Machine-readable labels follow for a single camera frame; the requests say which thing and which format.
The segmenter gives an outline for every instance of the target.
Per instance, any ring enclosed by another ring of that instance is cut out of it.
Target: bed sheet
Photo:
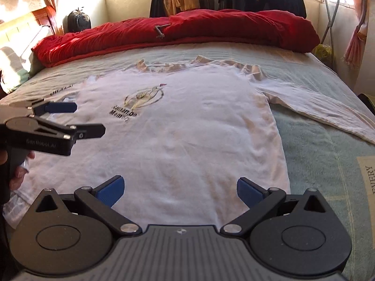
[[[73,61],[44,69],[1,103],[43,98],[90,75],[122,69],[141,59],[147,63],[174,63],[191,61],[197,55],[259,65],[270,76],[303,85],[364,114],[370,113],[348,86],[312,54],[237,43],[180,44]],[[375,263],[375,229],[372,229],[369,208],[375,204],[368,202],[366,179],[357,157],[375,155],[375,146],[281,106],[272,105],[271,109],[282,137],[292,193],[303,193],[309,187],[316,187],[323,193],[352,237],[352,254],[344,274],[350,280],[370,279],[375,273],[372,265]]]

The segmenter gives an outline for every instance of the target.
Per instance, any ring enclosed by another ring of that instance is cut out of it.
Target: rolled red comforter
[[[165,37],[157,38],[156,25]],[[80,33],[49,36],[33,51],[46,67],[134,48],[181,43],[238,42],[311,52],[320,43],[311,22],[287,11],[193,10],[165,18],[105,23]]]

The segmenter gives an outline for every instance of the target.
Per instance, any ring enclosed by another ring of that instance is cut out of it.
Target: wooden headboard
[[[55,20],[56,12],[51,6],[32,11],[22,17],[0,24],[0,47],[17,33],[47,25],[55,35],[61,35]]]

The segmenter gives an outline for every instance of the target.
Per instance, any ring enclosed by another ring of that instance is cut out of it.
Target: clothes rack
[[[327,0],[324,0],[324,3],[326,4],[326,8],[327,8],[327,16],[328,16],[328,25],[327,25],[327,28],[326,28],[326,31],[324,32],[324,35],[323,35],[323,38],[322,38],[322,41],[320,42],[320,44],[323,44],[324,41],[326,40],[326,37],[327,37],[327,34],[328,34],[328,31],[330,32],[330,35],[331,35],[331,49],[332,49],[332,56],[331,56],[331,64],[332,64],[332,69],[335,70],[335,66],[334,66],[334,46],[333,46],[333,30],[332,30],[332,26],[333,26],[333,23],[334,23],[334,20],[336,18],[336,15],[337,15],[337,11],[339,9],[339,5],[340,5],[340,0],[337,0],[336,2],[336,6],[334,8],[334,12],[333,12],[333,16],[331,17],[331,13],[329,11],[329,6],[328,6],[328,1]]]

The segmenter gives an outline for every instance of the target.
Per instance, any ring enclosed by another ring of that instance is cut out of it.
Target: human hand
[[[27,157],[30,158],[30,159],[34,159],[35,158],[35,152],[30,151],[30,153],[28,154]],[[5,164],[7,159],[8,159],[8,153],[5,150],[0,151],[0,165]],[[12,191],[19,189],[22,185],[22,182],[23,182],[24,178],[25,178],[25,174],[27,174],[27,173],[28,173],[28,171],[25,168],[22,168],[22,167],[18,166],[16,168],[16,171],[14,172],[14,178],[12,178],[9,182],[9,189],[12,190]]]

